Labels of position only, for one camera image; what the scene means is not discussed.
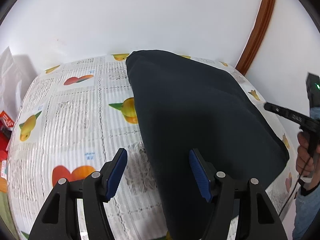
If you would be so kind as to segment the blue denim sleeve forearm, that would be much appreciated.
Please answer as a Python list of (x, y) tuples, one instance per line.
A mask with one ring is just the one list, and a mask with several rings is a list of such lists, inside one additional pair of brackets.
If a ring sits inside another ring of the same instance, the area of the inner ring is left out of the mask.
[(301, 239), (319, 211), (319, 184), (310, 190), (300, 187), (296, 198), (293, 239)]

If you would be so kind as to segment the person's right hand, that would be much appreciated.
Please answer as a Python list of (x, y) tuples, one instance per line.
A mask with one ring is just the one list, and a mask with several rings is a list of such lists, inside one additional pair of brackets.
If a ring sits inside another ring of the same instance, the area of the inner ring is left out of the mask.
[(309, 135), (299, 132), (297, 135), (299, 146), (297, 148), (296, 170), (302, 176), (308, 176), (313, 172), (312, 181), (304, 186), (306, 190), (313, 190), (319, 184), (319, 157), (317, 161), (308, 154)]

